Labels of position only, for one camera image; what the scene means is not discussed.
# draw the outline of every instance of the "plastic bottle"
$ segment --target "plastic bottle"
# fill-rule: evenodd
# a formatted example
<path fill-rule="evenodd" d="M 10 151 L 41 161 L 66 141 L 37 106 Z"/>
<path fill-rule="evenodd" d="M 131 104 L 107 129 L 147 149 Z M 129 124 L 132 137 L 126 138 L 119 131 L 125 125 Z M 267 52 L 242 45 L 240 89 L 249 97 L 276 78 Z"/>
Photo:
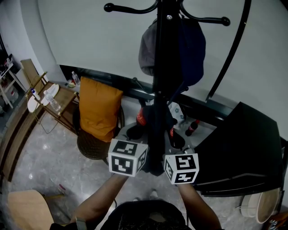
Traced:
<path fill-rule="evenodd" d="M 58 111 L 61 109 L 61 106 L 58 104 L 58 102 L 53 98 L 53 96 L 48 93 L 46 90 L 44 91 L 44 95 L 45 95 L 45 98 L 46 100 L 50 103 L 50 105 L 52 106 L 52 108 L 55 110 L 55 111 Z"/>
<path fill-rule="evenodd" d="M 41 97 L 38 95 L 37 91 L 34 88 L 31 89 L 31 92 L 38 101 L 41 100 Z"/>
<path fill-rule="evenodd" d="M 186 136 L 191 136 L 191 134 L 198 128 L 199 120 L 193 121 L 189 128 L 186 130 L 185 134 Z"/>
<path fill-rule="evenodd" d="M 73 80 L 75 81 L 75 84 L 76 84 L 76 85 L 80 85 L 79 77 L 78 77 L 78 75 L 77 75 L 74 71 L 72 72 L 72 78 L 73 78 Z"/>

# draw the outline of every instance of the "gray tile floor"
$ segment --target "gray tile floor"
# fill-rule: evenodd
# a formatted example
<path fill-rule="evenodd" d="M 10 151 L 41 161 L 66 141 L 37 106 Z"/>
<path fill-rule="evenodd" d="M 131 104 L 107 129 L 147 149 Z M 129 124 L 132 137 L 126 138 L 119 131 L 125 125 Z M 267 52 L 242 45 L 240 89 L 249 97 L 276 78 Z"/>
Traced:
<path fill-rule="evenodd" d="M 50 131 L 55 123 L 52 117 L 45 114 L 42 124 L 47 131 Z M 207 124 L 199 126 L 191 139 L 192 144 L 200 143 L 213 129 L 214 127 Z M 48 205 L 56 223 L 67 223 L 73 210 L 93 194 L 110 175 L 103 161 L 90 160 L 79 152 L 76 135 L 62 125 L 56 125 L 50 134 L 46 134 L 40 125 L 36 125 L 20 155 L 12 182 L 4 180 L 2 185 L 0 207 L 7 221 L 7 228 L 18 229 L 10 218 L 7 207 L 7 195 L 10 191 L 35 189 L 45 196 L 64 193 L 63 198 L 51 200 Z M 145 198 L 153 188 L 157 189 L 160 198 L 174 204 L 186 218 L 185 207 L 177 187 L 170 184 L 165 174 L 155 177 L 139 172 L 136 178 L 128 179 L 116 201 L 120 204 L 131 201 L 135 197 Z M 204 197 L 219 217 L 222 228 L 261 229 L 261 225 L 257 224 L 254 218 L 243 217 L 239 209 L 235 209 L 241 199 L 241 197 Z"/>

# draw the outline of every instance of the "white table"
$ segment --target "white table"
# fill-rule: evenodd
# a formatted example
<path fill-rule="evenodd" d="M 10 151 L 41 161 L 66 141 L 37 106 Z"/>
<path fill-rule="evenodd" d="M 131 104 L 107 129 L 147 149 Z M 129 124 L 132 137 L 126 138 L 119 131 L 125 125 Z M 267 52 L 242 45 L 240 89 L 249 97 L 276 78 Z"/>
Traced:
<path fill-rule="evenodd" d="M 6 93 L 7 91 L 10 89 L 10 87 L 14 84 L 14 82 L 17 82 L 18 85 L 20 85 L 20 87 L 24 90 L 24 92 L 26 91 L 26 89 L 24 88 L 24 86 L 20 83 L 20 81 L 18 80 L 18 78 L 16 77 L 16 75 L 14 73 L 11 72 L 11 68 L 12 68 L 13 64 L 11 63 L 9 65 L 9 68 L 2 74 L 0 75 L 0 80 L 7 74 L 7 72 L 13 77 L 13 81 L 6 87 L 6 89 L 3 89 L 3 87 L 0 84 L 0 90 L 1 90 L 1 94 L 2 97 L 5 101 L 6 104 L 9 104 L 11 108 L 13 108 L 12 103 L 9 101 Z"/>

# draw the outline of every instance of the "orange pillow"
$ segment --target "orange pillow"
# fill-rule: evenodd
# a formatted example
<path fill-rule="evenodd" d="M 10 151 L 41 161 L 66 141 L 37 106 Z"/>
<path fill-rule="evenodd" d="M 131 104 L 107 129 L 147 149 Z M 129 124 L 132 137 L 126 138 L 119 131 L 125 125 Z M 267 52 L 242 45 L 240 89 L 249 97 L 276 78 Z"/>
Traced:
<path fill-rule="evenodd" d="M 80 126 L 99 140 L 114 137 L 123 92 L 86 77 L 81 77 Z"/>

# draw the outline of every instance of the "person's right arm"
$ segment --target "person's right arm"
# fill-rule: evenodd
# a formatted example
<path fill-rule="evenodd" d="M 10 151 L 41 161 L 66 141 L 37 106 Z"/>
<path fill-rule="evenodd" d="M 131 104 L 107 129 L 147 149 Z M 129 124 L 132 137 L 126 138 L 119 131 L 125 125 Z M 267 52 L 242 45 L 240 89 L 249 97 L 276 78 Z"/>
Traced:
<path fill-rule="evenodd" d="M 221 229 L 218 217 L 191 184 L 178 184 L 191 224 L 196 230 Z"/>

